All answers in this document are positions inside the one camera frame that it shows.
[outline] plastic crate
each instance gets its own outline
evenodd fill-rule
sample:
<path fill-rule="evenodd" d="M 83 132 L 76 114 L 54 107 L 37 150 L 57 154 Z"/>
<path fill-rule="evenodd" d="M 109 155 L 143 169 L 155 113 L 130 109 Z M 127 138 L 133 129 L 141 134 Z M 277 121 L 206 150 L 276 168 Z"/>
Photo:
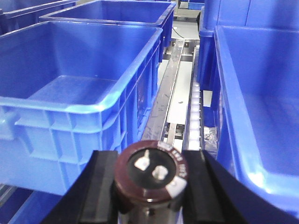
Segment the plastic crate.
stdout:
<path fill-rule="evenodd" d="M 213 78 L 217 66 L 214 32 L 204 28 L 203 18 L 205 15 L 205 7 L 202 8 L 199 21 L 199 62 L 197 81 L 200 83 L 201 90 L 213 89 Z"/>
<path fill-rule="evenodd" d="M 217 159 L 249 189 L 299 217 L 299 33 L 217 26 L 215 39 Z"/>
<path fill-rule="evenodd" d="M 204 27 L 216 25 L 299 30 L 297 0 L 206 0 Z"/>
<path fill-rule="evenodd" d="M 40 224 L 61 196 L 34 191 L 9 221 L 9 224 Z"/>
<path fill-rule="evenodd" d="M 93 150 L 138 141 L 161 32 L 49 21 L 2 35 L 0 182 L 63 195 Z"/>
<path fill-rule="evenodd" d="M 159 62 L 171 42 L 175 3 L 160 1 L 96 0 L 40 17 L 40 21 L 80 21 L 105 24 L 153 26 L 163 29 Z"/>
<path fill-rule="evenodd" d="M 203 7 L 204 5 L 205 5 L 205 3 L 192 2 L 192 0 L 190 0 L 188 3 L 188 9 L 201 10 L 201 7 Z"/>
<path fill-rule="evenodd" d="M 1 224 L 39 224 L 61 196 L 17 188 L 0 207 Z"/>
<path fill-rule="evenodd" d="M 78 0 L 0 0 L 0 28 L 4 34 L 38 22 L 38 17 L 74 6 Z"/>

